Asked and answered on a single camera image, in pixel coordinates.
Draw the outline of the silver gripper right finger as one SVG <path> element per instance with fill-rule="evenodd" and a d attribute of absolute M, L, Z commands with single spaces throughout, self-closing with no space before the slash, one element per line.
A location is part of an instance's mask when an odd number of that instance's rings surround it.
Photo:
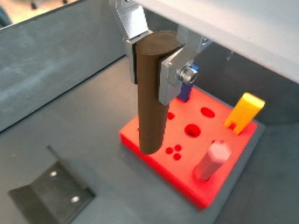
<path fill-rule="evenodd" d="M 161 64 L 159 102 L 169 105 L 182 92 L 182 85 L 191 85 L 198 72 L 193 69 L 195 57 L 209 48 L 213 41 L 185 26 L 178 27 L 177 39 L 182 47 Z"/>

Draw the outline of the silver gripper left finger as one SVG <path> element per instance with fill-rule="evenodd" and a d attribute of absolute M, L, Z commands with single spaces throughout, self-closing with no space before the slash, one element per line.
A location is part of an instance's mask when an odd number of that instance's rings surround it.
<path fill-rule="evenodd" d="M 136 42 L 153 32 L 149 29 L 146 12 L 132 0 L 108 0 L 116 24 L 123 35 L 126 55 L 130 59 L 131 81 L 136 78 Z"/>

